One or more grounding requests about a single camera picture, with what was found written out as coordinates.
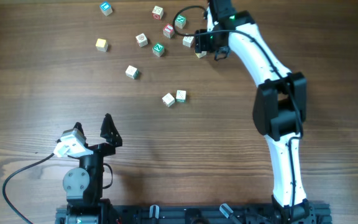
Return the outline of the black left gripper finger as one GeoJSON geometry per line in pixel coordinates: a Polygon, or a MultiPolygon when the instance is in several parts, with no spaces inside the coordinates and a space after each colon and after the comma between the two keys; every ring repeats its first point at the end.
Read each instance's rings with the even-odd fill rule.
{"type": "Polygon", "coordinates": [[[77,139],[82,139],[82,140],[86,139],[82,128],[82,124],[80,122],[75,123],[72,133],[74,137],[76,137],[77,139]]]}
{"type": "Polygon", "coordinates": [[[101,125],[100,137],[104,138],[108,143],[112,144],[114,147],[122,146],[122,137],[119,134],[118,130],[114,125],[112,116],[109,113],[105,114],[101,125]]]}

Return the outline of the block with animal drawing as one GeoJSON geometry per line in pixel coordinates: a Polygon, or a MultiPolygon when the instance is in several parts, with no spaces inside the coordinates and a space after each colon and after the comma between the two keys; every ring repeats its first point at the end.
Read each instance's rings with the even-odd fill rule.
{"type": "Polygon", "coordinates": [[[198,58],[202,58],[204,56],[206,56],[207,54],[207,51],[202,51],[201,53],[195,53],[195,55],[198,57],[198,58]]]}

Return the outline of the green framed picture block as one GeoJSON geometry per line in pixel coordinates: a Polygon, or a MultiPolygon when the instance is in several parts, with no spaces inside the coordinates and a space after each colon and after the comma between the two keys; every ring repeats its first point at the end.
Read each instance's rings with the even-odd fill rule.
{"type": "Polygon", "coordinates": [[[177,90],[176,101],[180,102],[180,103],[184,103],[186,101],[186,91],[185,90],[177,90]]]}

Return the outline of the plain white wooden block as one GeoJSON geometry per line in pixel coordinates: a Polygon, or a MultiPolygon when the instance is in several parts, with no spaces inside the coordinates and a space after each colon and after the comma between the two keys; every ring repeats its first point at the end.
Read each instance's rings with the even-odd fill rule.
{"type": "Polygon", "coordinates": [[[175,103],[175,98],[170,93],[167,93],[162,98],[162,101],[167,107],[171,107],[171,105],[173,105],[175,103]]]}

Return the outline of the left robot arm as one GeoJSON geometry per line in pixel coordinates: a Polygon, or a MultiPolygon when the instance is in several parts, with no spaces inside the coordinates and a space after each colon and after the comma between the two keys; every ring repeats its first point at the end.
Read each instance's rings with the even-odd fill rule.
{"type": "Polygon", "coordinates": [[[69,170],[63,178],[68,205],[55,214],[55,223],[117,224],[121,217],[109,199],[103,199],[103,190],[111,186],[103,185],[104,158],[116,153],[122,146],[122,138],[117,131],[112,116],[107,113],[101,125],[100,137],[106,141],[90,146],[86,142],[81,123],[66,130],[58,140],[54,153],[78,159],[79,166],[69,170]]]}

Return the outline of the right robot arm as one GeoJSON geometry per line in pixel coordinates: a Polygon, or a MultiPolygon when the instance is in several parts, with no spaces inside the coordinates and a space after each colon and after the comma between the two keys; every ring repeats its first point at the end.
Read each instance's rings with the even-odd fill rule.
{"type": "Polygon", "coordinates": [[[299,162],[306,118],[306,78],[279,62],[247,11],[217,11],[209,7],[204,18],[207,28],[195,32],[196,52],[234,52],[257,87],[252,117],[268,144],[272,161],[272,218],[280,223],[308,218],[310,211],[299,162]]]}

